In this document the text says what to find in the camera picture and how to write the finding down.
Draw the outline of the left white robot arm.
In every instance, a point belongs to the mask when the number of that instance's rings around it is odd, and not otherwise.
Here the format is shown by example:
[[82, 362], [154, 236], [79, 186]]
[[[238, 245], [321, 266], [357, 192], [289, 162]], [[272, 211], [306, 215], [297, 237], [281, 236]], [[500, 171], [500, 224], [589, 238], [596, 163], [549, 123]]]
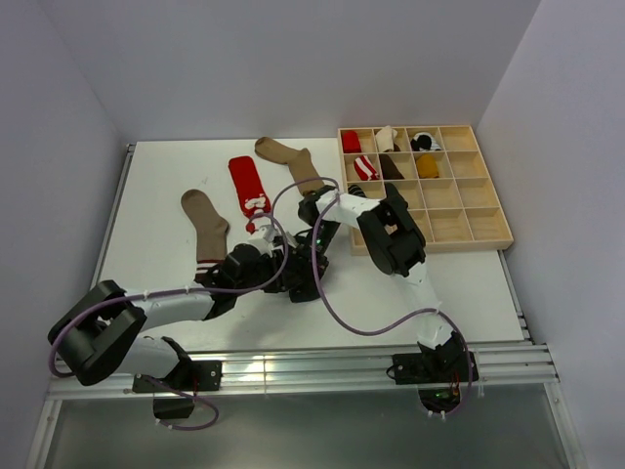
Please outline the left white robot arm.
[[263, 253], [242, 243], [189, 287], [132, 295], [115, 281], [103, 280], [51, 328], [48, 340], [54, 356], [84, 386], [125, 372], [156, 379], [168, 390], [184, 390], [196, 379], [197, 366], [174, 339], [148, 336], [147, 330], [216, 319], [255, 289], [286, 292], [297, 301], [310, 271], [310, 255], [302, 248]]

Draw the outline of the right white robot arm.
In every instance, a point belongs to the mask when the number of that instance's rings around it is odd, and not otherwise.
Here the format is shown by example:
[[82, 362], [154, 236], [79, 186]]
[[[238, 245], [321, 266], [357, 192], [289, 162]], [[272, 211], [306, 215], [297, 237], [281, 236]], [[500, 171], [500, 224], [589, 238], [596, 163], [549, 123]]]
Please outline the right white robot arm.
[[[435, 382], [458, 385], [464, 381], [473, 385], [477, 367], [471, 351], [459, 327], [439, 308], [426, 265], [427, 241], [397, 191], [383, 199], [372, 199], [324, 186], [304, 196], [298, 216], [312, 227], [312, 277], [333, 320], [352, 334], [374, 337], [415, 319], [425, 374]], [[329, 303], [317, 270], [318, 247], [324, 243], [320, 230], [331, 223], [359, 230], [375, 267], [389, 277], [398, 277], [418, 308], [376, 330], [361, 330], [342, 320]]]

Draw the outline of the navy blue patterned sock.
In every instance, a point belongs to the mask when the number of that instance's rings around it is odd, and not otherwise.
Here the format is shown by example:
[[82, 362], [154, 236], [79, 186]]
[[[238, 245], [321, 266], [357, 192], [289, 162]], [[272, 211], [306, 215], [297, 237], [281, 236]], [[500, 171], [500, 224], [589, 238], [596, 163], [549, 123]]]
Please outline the navy blue patterned sock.
[[289, 299], [294, 304], [308, 303], [319, 298], [319, 292], [313, 280], [303, 282], [288, 291]]

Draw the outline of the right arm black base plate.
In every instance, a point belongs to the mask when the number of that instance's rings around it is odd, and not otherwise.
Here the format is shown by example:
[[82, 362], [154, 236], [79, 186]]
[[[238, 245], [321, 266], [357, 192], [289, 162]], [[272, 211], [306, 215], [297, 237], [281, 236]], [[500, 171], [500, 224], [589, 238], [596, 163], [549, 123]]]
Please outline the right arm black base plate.
[[386, 375], [396, 385], [419, 386], [419, 403], [426, 413], [445, 419], [479, 380], [476, 356], [458, 332], [442, 345], [418, 347], [419, 352], [392, 355]]

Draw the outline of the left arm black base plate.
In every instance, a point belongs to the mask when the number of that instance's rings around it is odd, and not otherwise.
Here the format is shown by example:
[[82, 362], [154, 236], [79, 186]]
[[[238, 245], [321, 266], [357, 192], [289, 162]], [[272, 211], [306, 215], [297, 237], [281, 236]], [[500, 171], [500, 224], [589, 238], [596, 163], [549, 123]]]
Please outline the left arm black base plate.
[[201, 405], [214, 411], [211, 423], [215, 423], [219, 412], [212, 404], [206, 404], [202, 392], [220, 390], [223, 363], [221, 361], [190, 361], [177, 365], [166, 377], [154, 378], [139, 375], [134, 377], [134, 394], [152, 394], [153, 415], [160, 422], [174, 426], [188, 419]]

